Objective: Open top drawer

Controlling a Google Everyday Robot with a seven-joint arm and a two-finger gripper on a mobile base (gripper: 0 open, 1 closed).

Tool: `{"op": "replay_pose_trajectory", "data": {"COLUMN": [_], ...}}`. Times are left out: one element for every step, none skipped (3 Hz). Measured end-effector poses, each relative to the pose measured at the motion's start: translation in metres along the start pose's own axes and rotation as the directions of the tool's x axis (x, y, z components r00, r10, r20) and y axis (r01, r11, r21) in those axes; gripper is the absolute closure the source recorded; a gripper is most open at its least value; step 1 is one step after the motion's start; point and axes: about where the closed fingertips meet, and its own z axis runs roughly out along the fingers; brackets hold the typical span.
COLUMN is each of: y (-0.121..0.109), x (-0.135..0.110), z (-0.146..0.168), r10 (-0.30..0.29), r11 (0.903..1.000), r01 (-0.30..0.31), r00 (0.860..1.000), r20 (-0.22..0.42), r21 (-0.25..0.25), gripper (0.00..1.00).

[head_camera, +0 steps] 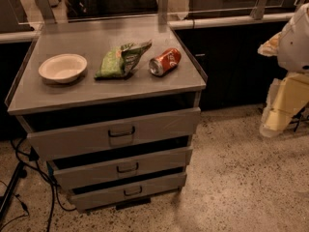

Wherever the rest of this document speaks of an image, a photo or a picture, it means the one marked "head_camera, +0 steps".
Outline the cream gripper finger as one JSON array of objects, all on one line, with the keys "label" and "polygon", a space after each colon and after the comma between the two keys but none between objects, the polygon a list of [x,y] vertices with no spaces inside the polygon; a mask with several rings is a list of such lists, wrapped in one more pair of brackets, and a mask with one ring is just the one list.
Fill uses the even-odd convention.
[{"label": "cream gripper finger", "polygon": [[274,78],[267,93],[260,134],[265,137],[279,135],[308,103],[308,73],[290,72],[282,80]]}]

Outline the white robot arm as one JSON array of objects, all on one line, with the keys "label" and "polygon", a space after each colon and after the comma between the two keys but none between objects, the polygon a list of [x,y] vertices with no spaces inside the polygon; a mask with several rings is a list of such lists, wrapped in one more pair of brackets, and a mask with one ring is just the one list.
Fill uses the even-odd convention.
[{"label": "white robot arm", "polygon": [[287,70],[269,86],[260,134],[273,137],[283,132],[293,117],[309,103],[309,4],[303,4],[283,29],[258,48],[266,57],[276,56]]}]

